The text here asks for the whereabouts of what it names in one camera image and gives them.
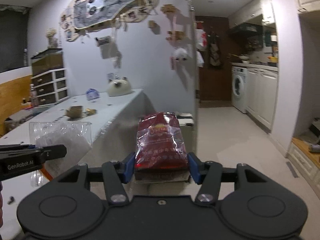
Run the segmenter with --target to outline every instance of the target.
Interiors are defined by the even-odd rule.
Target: tile floor
[[[308,206],[308,220],[302,230],[304,240],[320,239],[320,200],[309,184],[296,170],[294,178],[281,153],[247,115],[234,107],[200,108],[198,130],[198,157],[213,160],[224,167],[247,163],[271,179],[300,196]],[[154,195],[181,194],[195,197],[199,186],[194,182],[163,183],[151,186]],[[223,183],[219,198],[233,191],[233,184]]]

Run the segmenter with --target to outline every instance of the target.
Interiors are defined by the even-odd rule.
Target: white table
[[[83,106],[96,109],[97,114],[81,118],[81,122],[91,122],[92,150],[85,155],[82,161],[89,166],[100,166],[111,159],[122,160],[128,153],[134,150],[135,134],[139,117],[148,114],[149,106],[145,106],[145,95],[142,89],[135,89],[131,94],[119,97],[109,97],[107,93],[100,93],[100,98],[87,101],[85,95],[69,98],[49,110],[35,116],[19,127],[0,138],[0,145],[29,144],[30,122],[53,122],[57,118],[59,122],[68,120],[64,116],[65,110],[70,106]],[[19,202],[36,187],[31,187],[31,174],[24,174],[16,178],[3,181],[3,219],[4,225],[0,229],[3,239],[12,239],[20,231],[20,225],[16,218],[16,209]],[[10,196],[14,196],[15,203],[8,205]]]

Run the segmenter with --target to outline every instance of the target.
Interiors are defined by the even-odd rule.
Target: wooden shelf top
[[[292,143],[294,143],[295,146],[297,146],[305,155],[308,156],[310,160],[320,169],[320,153],[310,153],[309,146],[304,141],[292,138]]]

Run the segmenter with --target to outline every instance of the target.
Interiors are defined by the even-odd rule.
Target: drawer organizer
[[[40,106],[54,105],[69,98],[65,70],[52,69],[31,78]]]

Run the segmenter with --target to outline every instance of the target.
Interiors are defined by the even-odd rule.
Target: white appliance
[[[232,66],[232,105],[246,114],[247,107],[247,69]]]

